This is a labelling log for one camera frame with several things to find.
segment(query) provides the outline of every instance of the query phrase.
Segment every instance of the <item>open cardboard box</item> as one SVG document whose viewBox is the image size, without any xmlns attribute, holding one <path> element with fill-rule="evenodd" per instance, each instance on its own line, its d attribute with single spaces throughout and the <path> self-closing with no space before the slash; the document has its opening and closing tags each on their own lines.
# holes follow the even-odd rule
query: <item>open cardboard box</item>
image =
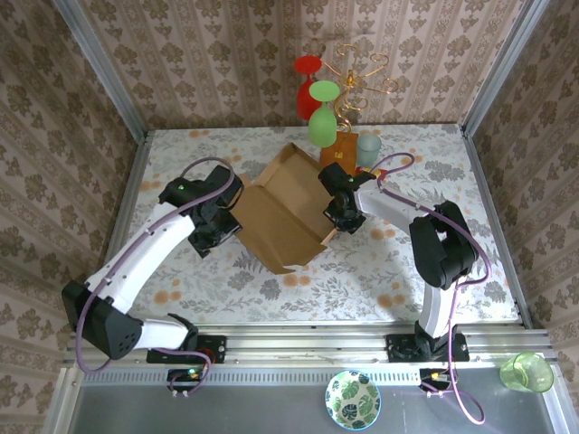
<svg viewBox="0 0 579 434">
<path fill-rule="evenodd" d="M 326 248 L 334 224 L 324 215 L 332 200 L 318 180 L 321 165 L 290 143 L 255 184 L 241 176 L 245 191 L 232 214 L 243 227 L 243 245 L 274 274 L 306 265 Z"/>
</svg>

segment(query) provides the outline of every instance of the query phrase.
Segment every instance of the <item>gray metal floor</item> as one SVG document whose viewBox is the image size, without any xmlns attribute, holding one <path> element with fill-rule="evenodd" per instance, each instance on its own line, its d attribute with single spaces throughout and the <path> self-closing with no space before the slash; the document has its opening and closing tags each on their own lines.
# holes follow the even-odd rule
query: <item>gray metal floor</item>
<svg viewBox="0 0 579 434">
<path fill-rule="evenodd" d="M 542 397 L 506 389 L 498 369 L 462 370 L 460 388 L 482 404 L 483 427 L 470 424 L 451 396 L 426 398 L 415 387 L 381 387 L 380 416 L 365 433 L 554 432 Z M 327 415 L 324 390 L 207 386 L 188 399 L 174 399 L 158 386 L 83 386 L 69 434 L 345 432 Z"/>
</svg>

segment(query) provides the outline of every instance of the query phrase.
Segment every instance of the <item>floral tablecloth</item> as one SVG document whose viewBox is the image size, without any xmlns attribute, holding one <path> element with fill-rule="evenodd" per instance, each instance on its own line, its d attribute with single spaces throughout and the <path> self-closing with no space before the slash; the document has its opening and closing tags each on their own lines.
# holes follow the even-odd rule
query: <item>floral tablecloth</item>
<svg viewBox="0 0 579 434">
<path fill-rule="evenodd" d="M 492 261 L 492 280 L 461 294 L 458 321 L 516 321 L 513 297 L 458 128 L 356 128 L 365 130 L 382 138 L 382 156 L 404 150 L 416 157 L 413 167 L 388 177 L 387 184 L 418 200 L 457 203 Z M 289 142 L 318 158 L 319 149 L 307 137 L 306 127 L 156 131 L 130 232 L 140 227 L 158 194 L 190 162 L 220 156 L 237 173 L 255 179 Z M 213 167 L 200 165 L 188 176 L 204 179 Z M 482 262 L 475 268 L 472 277 L 482 273 Z M 410 321 L 422 309 L 422 288 L 410 238 L 389 222 L 370 217 L 356 234 L 339 233 L 307 266 L 284 276 L 271 274 L 235 238 L 205 259 L 184 241 L 153 274 L 133 310 L 172 312 L 205 323 Z"/>
</svg>

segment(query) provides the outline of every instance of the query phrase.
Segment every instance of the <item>green and white bowl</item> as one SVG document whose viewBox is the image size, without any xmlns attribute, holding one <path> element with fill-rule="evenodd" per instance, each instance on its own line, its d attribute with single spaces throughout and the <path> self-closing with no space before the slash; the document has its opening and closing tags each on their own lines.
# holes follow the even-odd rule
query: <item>green and white bowl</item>
<svg viewBox="0 0 579 434">
<path fill-rule="evenodd" d="M 380 414 L 380 391 L 365 373 L 343 371 L 326 388 L 326 409 L 340 427 L 366 429 Z"/>
</svg>

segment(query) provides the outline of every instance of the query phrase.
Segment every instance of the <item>patterned wallpaper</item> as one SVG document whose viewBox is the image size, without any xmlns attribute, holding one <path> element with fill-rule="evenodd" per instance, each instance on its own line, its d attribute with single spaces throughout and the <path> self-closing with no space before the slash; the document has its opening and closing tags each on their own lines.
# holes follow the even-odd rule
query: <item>patterned wallpaper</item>
<svg viewBox="0 0 579 434">
<path fill-rule="evenodd" d="M 0 2 L 0 433 L 40 432 L 135 144 L 50 2 Z"/>
<path fill-rule="evenodd" d="M 369 124 L 457 122 L 468 111 L 521 0 L 81 0 L 150 129 L 301 125 L 293 62 L 345 70 L 340 42 L 391 56 L 367 79 Z M 329 78 L 327 69 L 318 78 Z"/>
<path fill-rule="evenodd" d="M 534 319 L 579 409 L 579 3 L 553 0 L 475 135 Z"/>
</svg>

